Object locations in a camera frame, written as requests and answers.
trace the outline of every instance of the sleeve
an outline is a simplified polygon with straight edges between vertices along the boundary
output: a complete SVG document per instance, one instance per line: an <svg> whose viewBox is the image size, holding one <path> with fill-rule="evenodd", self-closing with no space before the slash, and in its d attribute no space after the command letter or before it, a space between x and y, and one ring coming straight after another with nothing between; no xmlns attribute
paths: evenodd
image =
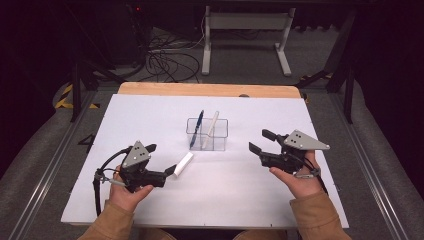
<svg viewBox="0 0 424 240"><path fill-rule="evenodd" d="M105 209L79 240L128 240L134 213L106 202Z"/></svg>
<svg viewBox="0 0 424 240"><path fill-rule="evenodd" d="M343 231L339 215L323 190L304 198L291 200L290 205L304 240L351 239Z"/></svg>

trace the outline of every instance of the pen holder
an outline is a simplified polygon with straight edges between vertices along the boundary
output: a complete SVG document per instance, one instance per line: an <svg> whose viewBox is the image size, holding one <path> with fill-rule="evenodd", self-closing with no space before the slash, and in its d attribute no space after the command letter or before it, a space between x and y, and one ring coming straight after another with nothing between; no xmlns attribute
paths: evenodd
<svg viewBox="0 0 424 240"><path fill-rule="evenodd" d="M197 118L187 119L188 147L192 151L225 151L228 137L228 120L217 119L208 135L212 118L203 118L196 133Z"/></svg>

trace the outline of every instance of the person's left hand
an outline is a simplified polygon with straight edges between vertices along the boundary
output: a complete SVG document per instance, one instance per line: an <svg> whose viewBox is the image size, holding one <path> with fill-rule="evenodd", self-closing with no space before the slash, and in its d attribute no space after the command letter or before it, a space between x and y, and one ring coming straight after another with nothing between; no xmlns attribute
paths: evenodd
<svg viewBox="0 0 424 240"><path fill-rule="evenodd" d="M116 170L119 171L121 166L117 166ZM113 179L123 182L118 172L113 174ZM141 202L153 190L152 185L137 188L134 193L128 191L125 187L116 184L111 184L109 193L109 202L129 211L134 212L138 203Z"/></svg>

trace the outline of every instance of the white table surface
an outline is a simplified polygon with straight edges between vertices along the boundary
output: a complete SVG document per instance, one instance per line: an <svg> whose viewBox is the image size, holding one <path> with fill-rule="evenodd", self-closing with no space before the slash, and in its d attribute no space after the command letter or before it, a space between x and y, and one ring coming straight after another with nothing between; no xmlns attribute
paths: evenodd
<svg viewBox="0 0 424 240"><path fill-rule="evenodd" d="M157 144L147 165L163 171L177 164L188 152L186 121L212 118L219 111L228 119L225 151L192 151L191 163L177 178L167 178L164 188L155 188L135 211L134 224L147 227L202 228L296 228L288 188L262 167L251 153L249 141L263 151L279 153L280 147L261 135L269 129L281 135L298 129L317 138L303 99L192 96L120 95L112 97L94 145L72 190L62 222L91 224L96 219L94 172L113 154L140 140ZM108 167L119 165L124 155ZM322 151L316 152L322 178L340 215L349 227ZM101 184L101 203L109 195L109 183Z"/></svg>

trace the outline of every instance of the black strap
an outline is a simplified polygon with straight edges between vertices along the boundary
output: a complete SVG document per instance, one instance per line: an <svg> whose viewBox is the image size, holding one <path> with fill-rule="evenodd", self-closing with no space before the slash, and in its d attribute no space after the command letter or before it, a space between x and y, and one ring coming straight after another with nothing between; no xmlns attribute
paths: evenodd
<svg viewBox="0 0 424 240"><path fill-rule="evenodd" d="M99 174L99 176L101 176L103 174L103 171L100 169L97 169L96 174ZM96 177L94 177L94 180L93 180L93 187L94 187L94 198L96 202L96 212L97 212L97 216L99 216L100 213L102 212L102 209L100 207L100 180L97 179Z"/></svg>
<svg viewBox="0 0 424 240"><path fill-rule="evenodd" d="M325 193L327 193L327 195L328 195L327 188L325 187L325 184L324 184L324 181L323 181L323 180L322 180L322 178L321 178L321 175L318 175L318 176L317 176L317 178L318 178L319 183L321 184L322 189L323 189L323 190L324 190L324 192L325 192Z"/></svg>

